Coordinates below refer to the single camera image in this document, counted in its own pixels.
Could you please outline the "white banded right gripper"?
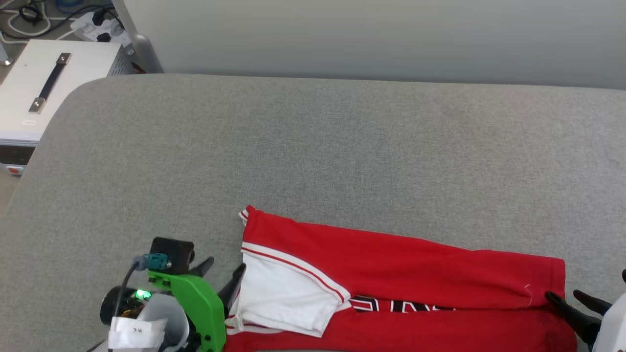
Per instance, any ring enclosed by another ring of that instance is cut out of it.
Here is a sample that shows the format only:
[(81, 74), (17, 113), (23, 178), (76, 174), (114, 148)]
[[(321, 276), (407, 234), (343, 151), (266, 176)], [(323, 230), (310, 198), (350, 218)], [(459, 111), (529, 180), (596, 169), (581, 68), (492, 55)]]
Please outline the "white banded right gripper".
[(576, 335), (593, 345), (592, 352), (626, 352), (626, 292), (613, 305), (577, 289), (573, 296), (589, 310), (602, 315), (602, 322), (575, 309), (554, 292), (545, 293), (548, 303)]

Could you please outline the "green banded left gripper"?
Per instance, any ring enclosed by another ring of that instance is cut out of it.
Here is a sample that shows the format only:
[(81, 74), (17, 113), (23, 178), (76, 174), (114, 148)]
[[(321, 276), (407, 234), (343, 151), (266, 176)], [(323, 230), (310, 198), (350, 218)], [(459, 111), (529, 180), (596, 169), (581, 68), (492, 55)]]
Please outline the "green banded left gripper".
[[(116, 286), (103, 299), (100, 318), (110, 331), (113, 318), (141, 321), (168, 319), (158, 352), (222, 352), (226, 343), (225, 318), (241, 289), (246, 264), (240, 264), (218, 294), (203, 279), (215, 259), (208, 257), (189, 269), (189, 275), (149, 272), (154, 292)], [(108, 336), (100, 352), (108, 349)]]

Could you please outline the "red and white garment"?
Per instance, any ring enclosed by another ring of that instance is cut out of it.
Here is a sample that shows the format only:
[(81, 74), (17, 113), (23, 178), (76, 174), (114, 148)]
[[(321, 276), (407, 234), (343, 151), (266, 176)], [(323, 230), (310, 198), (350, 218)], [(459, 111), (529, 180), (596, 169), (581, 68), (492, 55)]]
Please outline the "red and white garment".
[(297, 222), (248, 206), (224, 352), (577, 352), (562, 259)]

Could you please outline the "white paper label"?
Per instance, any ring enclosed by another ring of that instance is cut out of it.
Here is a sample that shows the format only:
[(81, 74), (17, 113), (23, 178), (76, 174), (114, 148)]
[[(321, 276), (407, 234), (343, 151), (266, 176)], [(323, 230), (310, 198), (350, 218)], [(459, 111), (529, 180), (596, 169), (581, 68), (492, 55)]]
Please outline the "white paper label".
[(108, 332), (108, 349), (112, 352), (158, 352), (165, 339), (168, 319), (141, 321), (113, 318)]

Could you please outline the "white metal equipment box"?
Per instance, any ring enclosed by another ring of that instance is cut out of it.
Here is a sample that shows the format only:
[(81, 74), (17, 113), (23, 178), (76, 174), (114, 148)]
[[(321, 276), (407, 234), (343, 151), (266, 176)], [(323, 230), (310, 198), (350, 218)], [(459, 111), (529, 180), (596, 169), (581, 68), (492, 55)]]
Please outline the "white metal equipment box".
[[(71, 53), (41, 114), (28, 112), (61, 53)], [(0, 82), (0, 172), (27, 167), (49, 122), (77, 87), (101, 78), (135, 74), (118, 43), (31, 40)]]

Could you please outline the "white power strip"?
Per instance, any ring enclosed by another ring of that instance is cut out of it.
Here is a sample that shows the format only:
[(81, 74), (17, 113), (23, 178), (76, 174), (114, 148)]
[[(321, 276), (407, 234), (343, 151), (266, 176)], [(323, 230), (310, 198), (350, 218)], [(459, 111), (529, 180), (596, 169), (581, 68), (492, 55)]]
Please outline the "white power strip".
[(116, 18), (105, 19), (101, 26), (94, 26), (92, 23), (93, 14), (94, 12), (85, 13), (70, 24), (70, 28), (76, 36), (85, 42), (97, 42), (96, 36), (98, 34), (110, 33), (111, 43), (118, 43), (123, 47), (131, 45), (130, 36)]

